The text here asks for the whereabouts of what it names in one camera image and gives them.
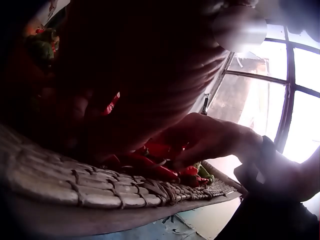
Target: pile of peppers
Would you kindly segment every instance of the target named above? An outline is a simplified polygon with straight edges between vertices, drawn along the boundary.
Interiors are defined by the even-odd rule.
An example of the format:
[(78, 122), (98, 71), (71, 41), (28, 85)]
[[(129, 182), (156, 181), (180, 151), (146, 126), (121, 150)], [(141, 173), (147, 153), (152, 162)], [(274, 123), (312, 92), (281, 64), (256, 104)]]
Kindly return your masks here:
[(130, 175), (140, 175), (145, 178), (181, 183), (192, 188), (210, 185), (213, 175), (200, 165), (189, 166), (180, 172), (172, 167), (172, 160), (183, 151), (168, 145), (147, 142), (133, 153), (108, 158), (108, 169), (125, 172)]

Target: window pane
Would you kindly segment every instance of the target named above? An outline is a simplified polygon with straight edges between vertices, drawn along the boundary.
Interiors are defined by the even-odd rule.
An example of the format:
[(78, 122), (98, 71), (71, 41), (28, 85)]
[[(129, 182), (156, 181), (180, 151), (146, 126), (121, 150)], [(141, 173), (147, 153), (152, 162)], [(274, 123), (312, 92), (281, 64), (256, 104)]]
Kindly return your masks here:
[(296, 84), (320, 92), (320, 55), (303, 49), (294, 48)]
[(284, 27), (281, 25), (267, 24), (267, 36), (266, 38), (275, 38), (285, 40)]
[(301, 34), (293, 34), (288, 31), (288, 38), (291, 42), (301, 43), (320, 49), (320, 43), (313, 40), (305, 30), (303, 30)]
[(285, 87), (277, 83), (226, 74), (208, 115), (250, 127), (274, 140), (284, 93)]
[(246, 53), (236, 53), (229, 70), (287, 79), (287, 49), (283, 43), (264, 41)]
[(283, 155), (302, 163), (320, 145), (320, 99), (296, 91), (292, 120)]

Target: window frame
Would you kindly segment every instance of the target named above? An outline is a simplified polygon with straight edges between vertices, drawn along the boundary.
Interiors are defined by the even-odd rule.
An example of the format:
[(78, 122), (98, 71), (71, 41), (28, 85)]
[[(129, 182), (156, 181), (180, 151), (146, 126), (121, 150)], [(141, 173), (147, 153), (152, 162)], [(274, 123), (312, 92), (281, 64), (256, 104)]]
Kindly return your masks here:
[(316, 53), (319, 55), (320, 55), (320, 49), (317, 49), (317, 48), (314, 48), (311, 46), (307, 46), (304, 44), (300, 44), (300, 43), (291, 42), (291, 41), (289, 41), (289, 38), (288, 38), (288, 29), (287, 29), (286, 25), (276, 23), (270, 19), (266, 19), (266, 22), (268, 24), (276, 24), (276, 25), (281, 25), (284, 27), (285, 40), (266, 38), (265, 41), (286, 44), (286, 48), (287, 48), (287, 79), (282, 80), (282, 79), (278, 79), (278, 78), (274, 78), (274, 77), (270, 77), (270, 76), (263, 76), (263, 75), (253, 74), (253, 73), (228, 70), (228, 68), (233, 60), (233, 57), (235, 55), (234, 52), (231, 52), (226, 60), (226, 63), (223, 67), (223, 70), (220, 72), (220, 74), (217, 78), (217, 81), (214, 83), (214, 86), (211, 90), (211, 95), (210, 95), (210, 99), (209, 99), (209, 106), (211, 105), (215, 95), (217, 94), (217, 91), (219, 90), (219, 87), (221, 86), (221, 83), (222, 83), (224, 76), (226, 74), (245, 76), (245, 77), (265, 80), (265, 81), (284, 85), (285, 86), (284, 103), (283, 103), (280, 123), (279, 123), (277, 134), (275, 137), (275, 145), (277, 147), (277, 150), (280, 153), (283, 153), (285, 144), (287, 142), (288, 134), (289, 134), (290, 124), (291, 124), (295, 91), (304, 92), (308, 95), (312, 95), (312, 96), (320, 98), (320, 92), (317, 92), (317, 91), (312, 90), (310, 88), (306, 88), (301, 85), (297, 85), (295, 83), (295, 63), (294, 63), (293, 49), (299, 48), (299, 49), (303, 49), (303, 50), (313, 52), (313, 53)]

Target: woven basket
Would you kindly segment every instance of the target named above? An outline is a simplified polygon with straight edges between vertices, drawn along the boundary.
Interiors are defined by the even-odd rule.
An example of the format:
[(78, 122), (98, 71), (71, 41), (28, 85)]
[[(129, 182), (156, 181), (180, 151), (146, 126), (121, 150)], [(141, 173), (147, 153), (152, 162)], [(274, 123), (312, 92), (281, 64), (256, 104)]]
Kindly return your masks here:
[(219, 179), (206, 188), (129, 176), (79, 163), (41, 148), (0, 125), (1, 180), (13, 192), (56, 204), (139, 208), (210, 200), (236, 189)]
[(5, 197), (33, 233), (84, 236), (122, 231), (245, 193), (209, 163), (202, 164), (216, 177), (206, 188), (129, 176), (43, 149), (0, 124)]

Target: wrist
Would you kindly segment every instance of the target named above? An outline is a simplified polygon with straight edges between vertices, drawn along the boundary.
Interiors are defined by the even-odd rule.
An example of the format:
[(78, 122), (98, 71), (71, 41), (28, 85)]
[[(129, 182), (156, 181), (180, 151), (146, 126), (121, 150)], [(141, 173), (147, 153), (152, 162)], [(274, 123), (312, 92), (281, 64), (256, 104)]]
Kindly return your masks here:
[(262, 136), (248, 127), (238, 126), (238, 136), (233, 155), (235, 155), (242, 163), (259, 158), (260, 147), (263, 143)]

